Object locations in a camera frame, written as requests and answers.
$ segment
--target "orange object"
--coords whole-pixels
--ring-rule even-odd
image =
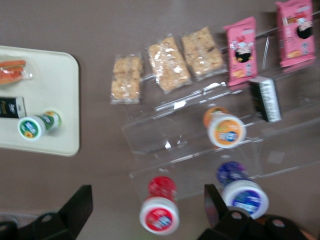
[[[243,127],[235,120],[223,120],[217,124],[214,137],[219,146],[231,146],[235,144],[237,136],[243,134]]]
[[[215,107],[211,107],[209,108],[203,115],[203,125],[207,128],[212,120],[212,114],[216,113],[216,112],[222,112],[225,114],[228,114],[229,111],[227,109],[225,109],[224,107],[219,107],[219,106],[215,106]]]
[[[11,61],[2,61],[0,62],[0,68],[7,68],[13,66],[24,66],[26,65],[25,60],[11,60]]]
[[[12,79],[12,78],[20,77],[21,74],[19,71],[1,71],[0,76],[1,78]]]
[[[11,78],[11,77],[0,77],[0,85],[2,84],[11,84],[11,83],[15,83],[18,82],[22,79],[22,76],[18,76],[15,78]]]
[[[22,72],[24,70],[23,66],[10,66],[10,67],[4,67],[3,71],[10,71],[10,72]]]

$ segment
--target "packaged sausage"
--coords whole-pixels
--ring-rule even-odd
[[[34,67],[24,57],[0,55],[0,85],[34,77]]]
[[[276,2],[281,66],[314,59],[315,40],[311,0]]]
[[[139,55],[117,56],[113,67],[111,104],[138,104],[141,97],[142,58]]]
[[[258,75],[256,20],[252,16],[223,28],[229,46],[228,86],[234,86]]]

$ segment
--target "gray table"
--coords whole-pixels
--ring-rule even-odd
[[[67,52],[80,65],[80,150],[73,157],[1,149],[0,211],[41,214],[59,209],[83,184],[94,211],[80,240],[196,239],[209,226],[203,196],[181,200],[180,227],[157,237],[139,223],[141,202],[128,172],[133,163],[121,131],[123,108],[110,105],[116,54],[131,54],[169,33],[223,26],[246,17],[257,32],[275,27],[275,1],[265,0],[24,0],[2,1],[0,45]],[[258,179],[268,213],[296,221],[314,235],[320,226],[320,165]]]

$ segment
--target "yogurt cup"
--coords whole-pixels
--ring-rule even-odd
[[[246,210],[253,219],[266,213],[269,199],[255,182],[251,181],[245,167],[235,161],[222,164],[217,178],[224,185],[221,197],[228,207]]]
[[[61,118],[55,111],[46,111],[40,115],[30,115],[19,120],[17,129],[19,134],[28,141],[37,141],[41,136],[57,129],[61,125]]]
[[[168,235],[179,226],[179,210],[174,200],[175,183],[166,176],[152,179],[149,196],[143,202],[139,219],[141,225],[156,235]]]
[[[214,111],[210,116],[207,134],[213,145],[232,149],[246,138],[245,124],[238,117],[225,111]]]

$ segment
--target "pink package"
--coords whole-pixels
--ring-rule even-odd
[[[248,17],[224,26],[228,39],[228,86],[241,84],[258,75],[256,54],[256,20]]]
[[[280,65],[292,66],[314,59],[311,0],[276,2]]]

